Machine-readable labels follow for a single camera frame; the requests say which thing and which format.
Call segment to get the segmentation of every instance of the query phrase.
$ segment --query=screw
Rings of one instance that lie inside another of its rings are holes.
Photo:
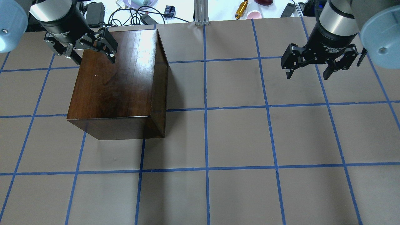
[[[387,50],[387,48],[385,48],[385,47],[380,48],[380,49],[379,49],[379,53],[383,54],[383,53],[386,52],[386,50]]]

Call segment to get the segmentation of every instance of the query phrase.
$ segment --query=power adapter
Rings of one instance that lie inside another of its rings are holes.
[[[100,23],[104,22],[104,15],[106,13],[106,8],[101,2],[89,3],[85,6],[86,11],[86,21],[89,25],[95,24],[90,27],[101,27]]]

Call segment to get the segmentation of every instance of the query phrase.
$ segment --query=grid square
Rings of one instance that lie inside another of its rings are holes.
[[[204,171],[143,173],[139,225],[207,224]]]
[[[385,88],[386,94],[388,95],[389,99],[394,101],[400,100],[400,70],[390,70],[376,65],[375,69],[379,75],[379,78],[383,84],[383,87]]]
[[[8,56],[4,70],[48,68],[53,52],[43,41],[45,34],[24,33],[18,46]]]
[[[204,108],[204,63],[170,64],[167,108]]]
[[[12,176],[0,176],[0,201],[6,198]]]
[[[251,20],[218,21],[206,26],[207,59],[257,57]]]
[[[318,65],[321,76],[326,67]],[[348,70],[339,70],[323,83],[331,103],[386,101],[368,62],[362,63],[360,67],[352,66]]]
[[[204,111],[167,112],[165,134],[146,140],[144,169],[205,166]]]
[[[257,60],[207,63],[207,106],[265,105]]]
[[[274,164],[265,108],[209,110],[207,119],[211,167]]]
[[[31,118],[0,119],[0,173],[13,173]]]
[[[4,60],[7,57],[7,53],[0,53],[0,68],[3,66]]]
[[[291,224],[358,224],[342,167],[279,170],[285,218]]]
[[[387,104],[331,109],[347,163],[400,161],[400,132]]]
[[[364,224],[396,225],[400,221],[400,166],[348,167]]]
[[[78,175],[68,224],[133,224],[138,178],[138,173]]]
[[[326,106],[271,108],[279,165],[342,163]]]
[[[1,224],[64,224],[73,180],[73,175],[16,176]]]
[[[35,118],[18,172],[75,171],[82,136],[65,117]]]
[[[280,59],[263,59],[261,62],[269,105],[325,103],[315,67],[299,68],[291,79],[286,79]]]
[[[204,59],[203,26],[194,23],[158,24],[156,29],[169,62]]]
[[[394,112],[396,113],[397,119],[400,119],[400,103],[392,103]]]
[[[212,224],[281,225],[275,170],[210,171]]]
[[[261,57],[282,56],[290,43],[303,47],[307,42],[303,24],[295,17],[254,20],[254,25]]]
[[[78,69],[51,70],[36,114],[67,114]]]
[[[2,72],[0,76],[0,115],[32,115],[46,73],[46,70]]]
[[[142,140],[99,141],[86,135],[80,171],[140,169]]]

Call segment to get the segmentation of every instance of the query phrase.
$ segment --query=silver cylinder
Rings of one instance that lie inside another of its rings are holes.
[[[39,21],[50,22],[64,17],[72,6],[72,0],[46,0],[30,7],[30,13]]]
[[[327,2],[321,13],[320,23],[322,27],[330,33],[339,36],[351,36],[356,34],[358,32],[358,26],[355,19],[346,15],[351,12],[350,5],[347,7],[345,5],[347,3],[346,1],[333,0],[334,2],[341,2],[341,4],[338,5],[339,7],[336,7],[331,1],[332,0],[329,0]]]

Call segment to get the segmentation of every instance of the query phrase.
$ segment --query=robotic arm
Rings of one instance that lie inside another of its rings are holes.
[[[44,41],[56,55],[80,65],[75,49],[91,49],[115,63],[118,43],[107,30],[94,32],[76,7],[76,0],[1,0],[0,52],[13,50],[26,30],[29,12],[48,31]]]
[[[368,51],[377,65],[400,68],[400,0],[328,0],[307,44],[290,44],[283,54],[287,79],[308,64],[327,63],[324,80],[349,69],[358,55],[350,44],[358,31],[364,45],[358,65]]]

